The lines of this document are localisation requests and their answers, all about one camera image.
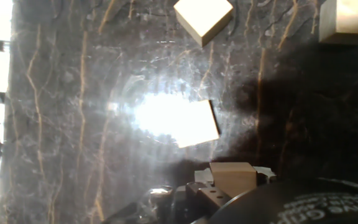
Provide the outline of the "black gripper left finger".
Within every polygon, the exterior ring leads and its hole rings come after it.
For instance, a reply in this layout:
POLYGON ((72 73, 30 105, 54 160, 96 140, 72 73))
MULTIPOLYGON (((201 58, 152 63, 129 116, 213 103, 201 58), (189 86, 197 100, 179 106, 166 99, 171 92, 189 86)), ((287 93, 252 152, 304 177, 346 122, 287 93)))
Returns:
POLYGON ((195 181, 179 186, 173 196, 172 223, 207 224, 232 198, 214 185, 210 169, 195 172, 195 181))

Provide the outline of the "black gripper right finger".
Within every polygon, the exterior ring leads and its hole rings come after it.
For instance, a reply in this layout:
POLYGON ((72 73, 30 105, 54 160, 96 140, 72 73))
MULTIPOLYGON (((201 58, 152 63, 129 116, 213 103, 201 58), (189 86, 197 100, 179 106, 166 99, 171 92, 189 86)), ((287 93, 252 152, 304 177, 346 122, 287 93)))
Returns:
POLYGON ((257 186, 270 184, 277 181, 277 175, 269 167, 254 166, 257 173, 257 186))

